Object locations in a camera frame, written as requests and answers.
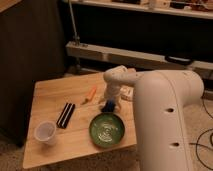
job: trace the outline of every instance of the green plate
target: green plate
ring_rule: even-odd
[[[99,147],[109,148],[118,144],[124,136],[123,121],[113,113],[97,115],[89,127],[92,141]]]

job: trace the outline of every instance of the wooden table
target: wooden table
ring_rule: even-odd
[[[92,143],[88,128],[91,120],[100,113],[98,101],[105,89],[102,76],[102,73],[98,73],[36,83],[23,160],[25,169],[136,144],[132,103],[123,100],[118,113],[126,129],[122,141],[106,150]],[[98,88],[93,100],[81,105],[94,85]],[[33,137],[35,127],[45,120],[56,122],[66,102],[75,103],[76,109],[67,128],[57,128],[57,144],[48,147],[36,141]]]

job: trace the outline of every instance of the floor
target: floor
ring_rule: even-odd
[[[206,100],[206,107],[213,113],[213,101]],[[213,119],[203,108],[202,101],[184,108],[186,129],[190,142],[196,142],[197,137],[205,130],[213,128]],[[209,145],[209,135],[201,138],[201,144]],[[204,164],[213,167],[212,150],[199,147],[199,154]],[[195,146],[190,146],[194,171],[208,171],[197,159]],[[0,171],[25,171],[22,168],[24,147],[18,148],[0,135]],[[119,149],[89,157],[77,158],[49,166],[41,166],[27,171],[139,171],[136,146]]]

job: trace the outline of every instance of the shelf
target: shelf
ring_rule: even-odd
[[[151,13],[159,13],[159,14],[169,14],[169,15],[203,18],[203,19],[213,19],[213,11],[203,12],[203,11],[193,11],[190,9],[175,9],[175,8],[169,7],[168,2],[170,3],[170,1],[164,1],[164,2],[165,4],[163,5],[163,1],[161,2],[156,1],[156,4],[155,4],[156,7],[150,8],[148,6],[148,2],[145,4],[128,4],[128,3],[120,3],[120,2],[111,2],[109,0],[72,0],[73,4],[100,6],[100,7],[107,7],[107,8],[151,12]]]

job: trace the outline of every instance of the dark cabinet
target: dark cabinet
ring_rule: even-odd
[[[65,40],[56,0],[23,0],[0,13],[0,133],[24,142],[38,80],[62,76]]]

